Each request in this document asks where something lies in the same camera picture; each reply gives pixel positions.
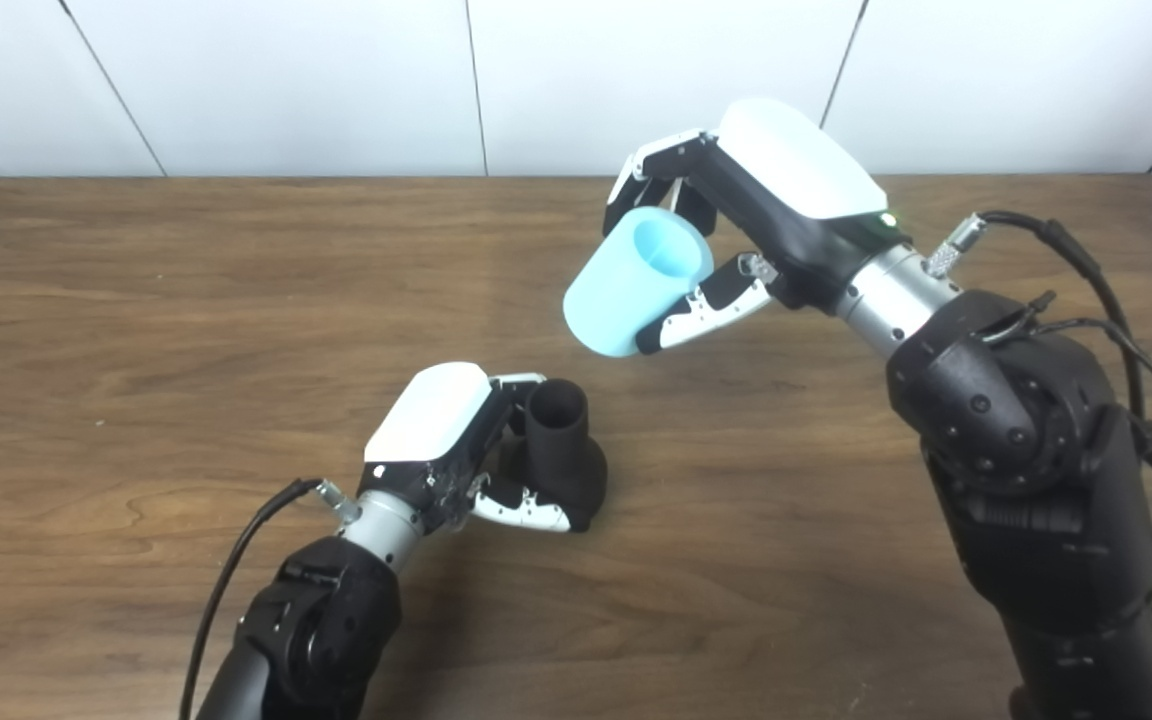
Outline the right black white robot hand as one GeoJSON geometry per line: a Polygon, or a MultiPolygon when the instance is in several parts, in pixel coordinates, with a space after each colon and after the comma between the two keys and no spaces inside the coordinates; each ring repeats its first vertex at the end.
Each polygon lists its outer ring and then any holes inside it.
{"type": "Polygon", "coordinates": [[[753,314],[767,304],[836,316],[859,300],[856,278],[902,245],[874,179],[790,105],[732,103],[714,129],[645,143],[617,173],[604,232],[632,210],[669,210],[702,237],[727,219],[751,250],[732,256],[635,334],[652,355],[753,314]]]}

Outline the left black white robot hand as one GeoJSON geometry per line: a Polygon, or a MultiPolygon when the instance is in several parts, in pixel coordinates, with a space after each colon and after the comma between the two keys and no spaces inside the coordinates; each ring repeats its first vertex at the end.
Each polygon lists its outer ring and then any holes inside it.
{"type": "Polygon", "coordinates": [[[420,536],[461,526],[476,514],[494,523],[576,532],[571,511],[539,488],[485,471],[503,439],[524,434],[524,406],[540,373],[488,376],[475,363],[416,373],[364,447],[361,495],[396,498],[420,536]]]}

